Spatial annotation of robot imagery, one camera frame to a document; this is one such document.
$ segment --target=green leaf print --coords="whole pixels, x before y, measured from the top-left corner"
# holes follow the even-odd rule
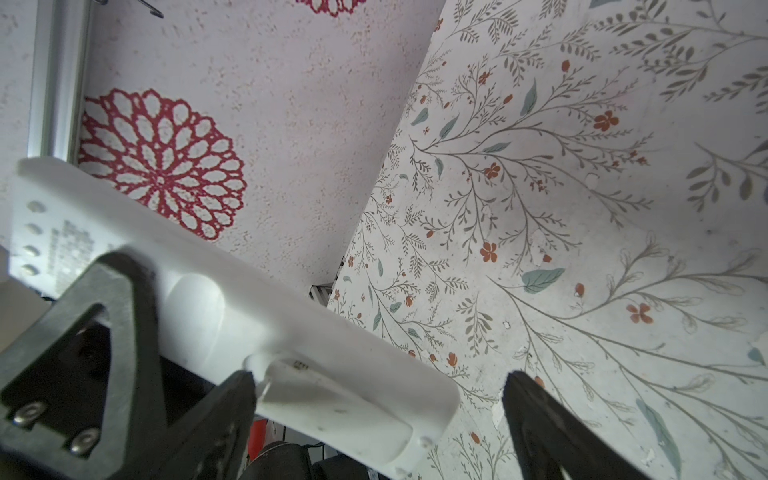
[[[753,362],[762,363],[763,365],[766,364],[765,359],[763,358],[763,354],[757,349],[752,348],[749,353],[746,355],[750,360]]]
[[[667,424],[664,423],[664,419],[659,415],[659,412],[652,409],[643,402],[641,399],[636,401],[637,407],[645,416],[645,419],[650,423],[650,427],[656,433],[656,440],[659,442],[661,450],[669,459],[677,478],[680,478],[680,470],[682,469],[682,461],[680,460],[680,450],[677,449],[677,444],[672,439],[672,434],[667,429]]]
[[[564,271],[565,268],[556,268],[523,273],[523,283],[525,284],[523,290],[526,293],[539,293],[560,278]]]
[[[491,147],[483,148],[482,151],[483,151],[483,153],[486,153],[486,154],[493,154],[493,153],[496,153],[497,151],[504,150],[506,147],[509,146],[510,143],[511,142],[507,142],[505,144],[492,145]]]
[[[531,110],[533,110],[533,107],[536,105],[536,100],[538,100],[538,94],[536,93],[536,79],[533,79],[533,86],[531,87],[531,90],[528,90],[528,93],[525,94],[525,101],[523,101],[523,108],[520,110],[520,116],[524,117],[525,115],[531,113]]]
[[[449,120],[447,124],[440,130],[440,138],[445,138],[448,136],[449,133],[451,133],[451,130],[453,129],[453,126],[456,125],[456,121],[458,120],[458,115],[453,120]]]
[[[442,176],[442,160],[436,158],[435,165],[437,166],[437,178],[440,178]]]
[[[418,115],[416,115],[416,119],[411,122],[411,125],[416,125],[422,123],[424,120],[426,120],[429,117],[429,110],[427,110],[427,107],[424,107]]]

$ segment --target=metal screw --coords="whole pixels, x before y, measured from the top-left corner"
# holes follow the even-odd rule
[[[16,410],[16,413],[13,415],[13,422],[20,427],[30,426],[35,423],[35,420],[40,418],[40,415],[45,412],[47,407],[43,402],[30,402]]]
[[[83,430],[72,439],[72,443],[69,445],[69,452],[72,455],[82,457],[94,448],[100,436],[101,430],[96,427]]]

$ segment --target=red flower print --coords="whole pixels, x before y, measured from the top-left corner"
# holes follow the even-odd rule
[[[213,119],[154,90],[85,99],[79,167],[207,240],[243,207],[243,162]]]
[[[366,0],[296,0],[296,3],[303,3],[312,7],[315,13],[327,13],[336,17],[339,12],[352,13],[355,7]]]
[[[502,171],[502,167],[497,165],[496,162],[493,162],[491,166],[483,170],[482,173],[491,180],[492,178],[498,177],[498,172],[500,171]]]
[[[632,323],[639,323],[641,320],[643,320],[644,323],[653,323],[654,319],[650,318],[645,313],[650,310],[650,307],[645,304],[640,304],[640,310],[637,310],[637,307],[635,305],[627,305],[627,310],[629,310],[632,315],[629,315],[630,319],[632,320]]]
[[[482,261],[492,261],[493,263],[496,263],[496,260],[498,259],[498,255],[496,255],[496,244],[495,243],[488,243],[485,242],[482,244],[482,248],[480,249],[480,254],[482,255]]]
[[[594,118],[594,127],[598,130],[607,131],[611,125],[618,125],[619,117],[614,117],[614,112],[607,111],[605,115],[598,115]]]

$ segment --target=floral patterned surface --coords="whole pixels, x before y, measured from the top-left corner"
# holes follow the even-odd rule
[[[214,120],[154,90],[86,98],[78,166],[207,240],[233,224],[247,186]]]
[[[652,478],[768,478],[767,19],[449,0],[329,303],[462,392],[413,478],[520,478],[514,369]]]

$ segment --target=white speckled surface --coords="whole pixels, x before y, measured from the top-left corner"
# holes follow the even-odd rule
[[[3,177],[26,150],[30,3],[0,7]],[[333,280],[443,3],[369,0],[334,18],[290,0],[157,2],[160,20],[115,0],[94,10],[86,96],[152,88],[213,118],[248,185],[217,245],[305,291]]]

